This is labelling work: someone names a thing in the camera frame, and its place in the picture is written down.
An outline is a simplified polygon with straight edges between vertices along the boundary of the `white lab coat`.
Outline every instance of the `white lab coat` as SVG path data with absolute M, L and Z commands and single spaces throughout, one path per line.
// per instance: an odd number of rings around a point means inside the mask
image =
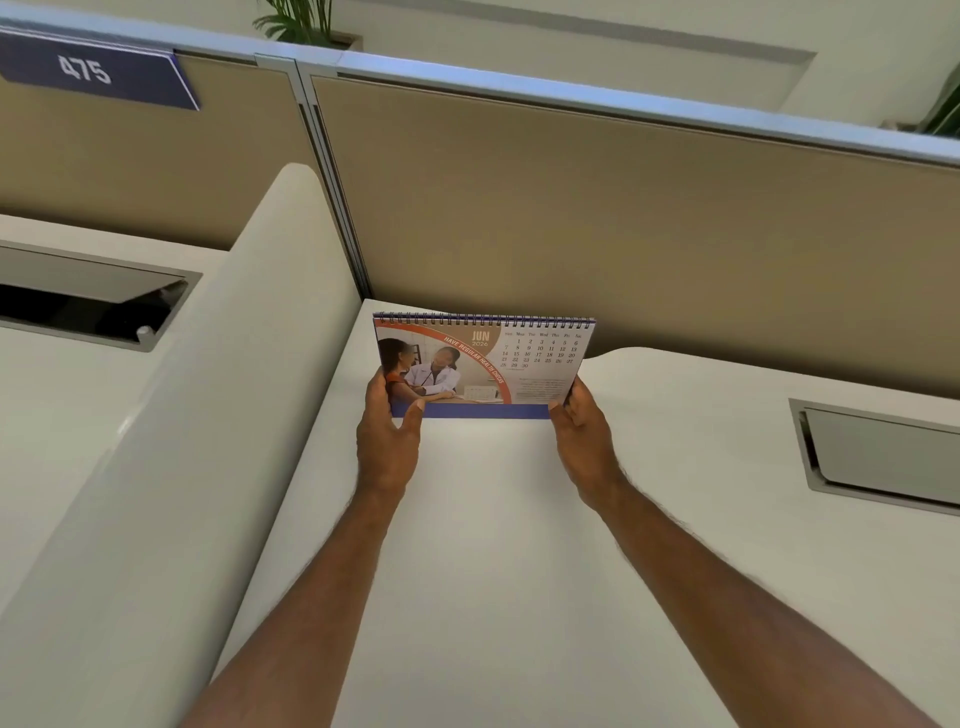
M 403 378 L 407 380 L 407 384 L 411 387 L 423 387 L 426 394 L 436 395 L 444 391 L 453 392 L 460 381 L 460 372 L 444 367 L 434 377 L 433 371 L 430 369 L 430 362 L 427 362 L 410 367 L 410 371 Z

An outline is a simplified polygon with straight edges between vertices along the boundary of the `desk surface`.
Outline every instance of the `desk surface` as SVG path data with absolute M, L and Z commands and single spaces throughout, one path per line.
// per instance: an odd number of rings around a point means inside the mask
M 353 488 L 366 301 L 221 656 Z M 634 481 L 707 544 L 960 723 L 960 519 L 806 485 L 788 398 L 960 425 L 960 402 L 647 349 L 584 362 Z M 544 421 L 425 420 L 335 725 L 733 726 L 583 506 Z

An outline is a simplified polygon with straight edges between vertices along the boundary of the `beige fabric panel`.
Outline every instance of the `beige fabric panel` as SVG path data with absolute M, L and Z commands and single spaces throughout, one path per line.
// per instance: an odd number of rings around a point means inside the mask
M 956 170 L 314 84 L 379 299 L 960 395 Z
M 317 169 L 289 77 L 179 57 L 200 111 L 0 78 L 0 212 L 228 249 L 280 169 Z

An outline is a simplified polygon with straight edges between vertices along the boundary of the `female patient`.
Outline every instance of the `female patient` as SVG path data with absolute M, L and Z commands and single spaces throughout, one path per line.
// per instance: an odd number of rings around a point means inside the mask
M 399 339 L 380 339 L 376 345 L 380 349 L 380 364 L 383 365 L 383 376 L 387 380 L 387 396 L 391 404 L 402 402 L 410 405 L 416 400 L 435 401 L 454 397 L 454 393 L 447 390 L 422 397 L 407 384 L 403 374 L 409 372 L 414 363 L 412 346 Z

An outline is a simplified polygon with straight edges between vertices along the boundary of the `calendar photo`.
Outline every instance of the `calendar photo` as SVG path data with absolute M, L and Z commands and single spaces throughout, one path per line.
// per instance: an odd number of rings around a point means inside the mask
M 592 319 L 376 313 L 377 350 L 395 416 L 541 418 L 565 399 Z

